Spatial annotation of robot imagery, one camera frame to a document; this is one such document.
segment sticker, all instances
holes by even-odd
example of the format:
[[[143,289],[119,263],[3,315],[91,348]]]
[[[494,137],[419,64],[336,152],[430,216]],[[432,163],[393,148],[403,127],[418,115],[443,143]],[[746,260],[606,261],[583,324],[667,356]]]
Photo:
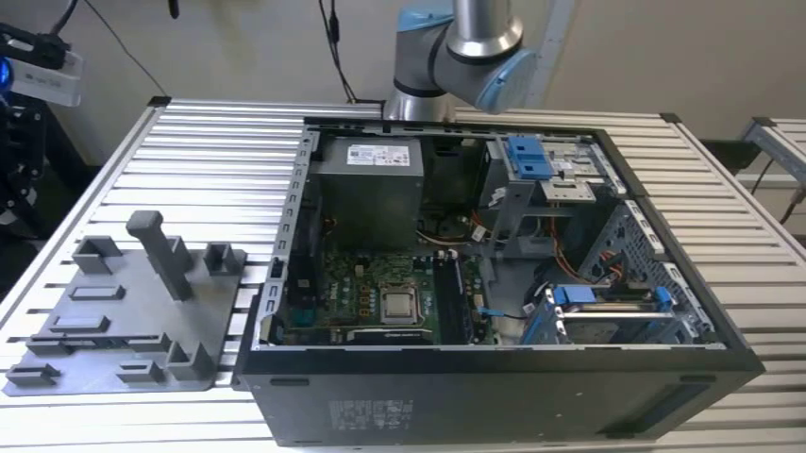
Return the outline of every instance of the sticker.
[[[411,399],[343,399],[328,406],[329,425],[339,431],[406,430],[412,422]]]
[[[408,146],[352,144],[347,149],[347,165],[408,167]]]
[[[568,163],[568,162],[566,162],[564,160],[560,160],[560,159],[555,160],[552,162],[552,164],[554,164],[554,168],[556,170],[571,170],[574,168],[574,165],[571,163]]]
[[[484,228],[480,225],[476,225],[476,229],[474,229],[474,234],[470,236],[471,239],[479,243],[483,239],[483,235],[486,232],[487,232],[487,228]]]

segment metal rail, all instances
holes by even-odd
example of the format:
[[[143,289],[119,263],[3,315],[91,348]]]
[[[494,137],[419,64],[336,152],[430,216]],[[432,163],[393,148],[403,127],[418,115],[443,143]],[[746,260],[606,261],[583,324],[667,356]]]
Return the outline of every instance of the metal rail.
[[[28,272],[0,305],[0,373],[24,353],[76,272],[77,239],[124,230],[129,213],[157,209],[164,231],[189,248],[228,241],[249,253],[219,379],[200,393],[9,398],[0,394],[0,446],[36,451],[272,451],[248,393],[229,387],[245,309],[267,272],[304,116],[376,117],[376,107],[173,100],[148,109]],[[806,449],[806,252],[682,125],[658,115],[515,110],[458,111],[460,122],[607,129],[711,291],[764,361],[767,374],[655,444],[664,452]],[[0,385],[5,381],[0,374]],[[535,445],[442,445],[406,451],[523,451]],[[623,451],[624,445],[591,445]],[[384,451],[400,451],[391,447]],[[551,450],[566,449],[552,446]]]
[[[744,132],[801,185],[806,184],[806,120],[754,118]]]

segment blue plastic latch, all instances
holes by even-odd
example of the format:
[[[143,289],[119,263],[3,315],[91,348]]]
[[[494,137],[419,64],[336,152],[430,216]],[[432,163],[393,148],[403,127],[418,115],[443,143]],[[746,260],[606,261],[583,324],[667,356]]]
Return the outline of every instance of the blue plastic latch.
[[[562,286],[554,288],[554,303],[556,305],[564,305],[568,300],[566,299],[566,289]]]
[[[520,179],[551,179],[554,169],[543,145],[534,137],[508,137],[506,153]]]
[[[655,288],[655,298],[658,299],[658,311],[671,310],[671,294],[666,287],[659,286]]]
[[[562,286],[559,289],[566,293],[566,301],[570,304],[594,304],[594,290],[587,286]]]

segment gray power supply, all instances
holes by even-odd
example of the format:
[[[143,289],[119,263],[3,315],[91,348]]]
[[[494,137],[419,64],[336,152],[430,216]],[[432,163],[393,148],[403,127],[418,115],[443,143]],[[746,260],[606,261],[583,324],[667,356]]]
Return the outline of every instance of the gray power supply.
[[[309,173],[323,216],[339,226],[332,241],[349,249],[411,247],[423,187],[419,140],[339,137],[323,152]]]

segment black cable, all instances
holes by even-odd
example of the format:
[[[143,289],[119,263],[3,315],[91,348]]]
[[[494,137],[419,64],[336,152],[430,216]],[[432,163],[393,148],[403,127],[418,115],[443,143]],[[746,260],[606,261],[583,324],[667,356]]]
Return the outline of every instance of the black cable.
[[[335,7],[335,3],[331,3],[331,22],[337,22],[337,18],[335,16],[335,12],[333,12],[333,8]],[[323,0],[319,0],[319,12],[321,14],[321,18],[323,18],[323,25],[324,25],[324,33],[327,35],[327,47],[329,48],[329,56],[332,57],[332,64],[336,67],[336,71],[339,73],[339,79],[341,80],[341,88],[344,89],[344,95],[347,96],[347,102],[349,104],[355,103],[355,92],[352,91],[352,87],[349,86],[349,83],[347,82],[347,77],[344,76],[344,71],[341,69],[341,58],[339,56],[339,47],[337,44],[333,42],[335,38],[340,39],[339,37],[333,37],[333,33],[332,30],[329,28],[329,24],[328,24],[328,20],[327,20],[327,14],[324,14],[324,4],[323,4]]]
[[[790,206],[786,208],[786,212],[783,212],[783,217],[780,217],[780,220],[779,220],[780,225],[786,224],[786,221],[790,220],[794,210],[795,210],[795,203],[790,203]]]
[[[71,0],[71,3],[67,5],[67,9],[64,10],[64,13],[61,14],[61,17],[59,17],[59,20],[51,28],[52,35],[57,35],[59,33],[61,33],[61,29],[67,25],[67,21],[71,20],[71,16],[73,15],[73,10],[76,9],[77,4],[79,0]]]
[[[329,48],[329,56],[332,57],[332,64],[336,67],[339,73],[339,80],[341,81],[341,88],[344,89],[344,95],[349,104],[377,104],[380,105],[380,116],[383,119],[383,108],[387,103],[384,100],[377,99],[360,99],[355,95],[355,90],[347,81],[344,75],[344,69],[341,68],[341,55],[339,54],[339,41],[341,40],[341,28],[339,25],[339,16],[336,15],[336,1],[329,0],[329,18],[324,13],[324,3],[319,0],[319,12],[323,18],[324,33],[327,35],[327,47]]]
[[[153,85],[156,85],[156,88],[160,90],[160,93],[163,94],[163,96],[168,96],[168,93],[165,92],[165,89],[163,88],[163,85],[160,85],[160,82],[156,81],[156,78],[153,78],[153,75],[151,75],[151,72],[148,71],[148,69],[144,67],[144,65],[140,63],[140,61],[135,58],[135,56],[131,55],[131,52],[128,52],[128,48],[125,47],[125,44],[123,44],[121,37],[117,36],[117,33],[112,29],[112,25],[109,25],[109,23],[105,22],[105,19],[103,18],[101,13],[96,9],[96,7],[92,5],[92,3],[89,3],[89,0],[84,0],[84,3],[89,7],[89,9],[92,9],[92,12],[96,13],[96,16],[99,16],[99,19],[103,22],[103,24],[105,25],[107,30],[109,30],[109,33],[112,33],[112,36],[115,37],[115,40],[117,40],[117,44],[121,45],[123,51],[125,52],[125,54],[128,55],[128,57],[131,58],[131,60],[135,62],[135,64],[140,67],[140,69],[143,70],[143,72],[145,73],[145,75],[148,76],[148,78],[151,79],[151,81],[153,82]]]
[[[758,179],[755,179],[755,184],[752,184],[752,189],[750,189],[750,194],[755,194],[755,189],[758,189],[758,184],[760,184],[760,180],[764,178],[764,174],[767,173],[767,170],[770,170],[771,166],[772,166],[772,158],[770,158],[770,161],[767,162],[764,169],[760,171],[760,174],[758,175]]]

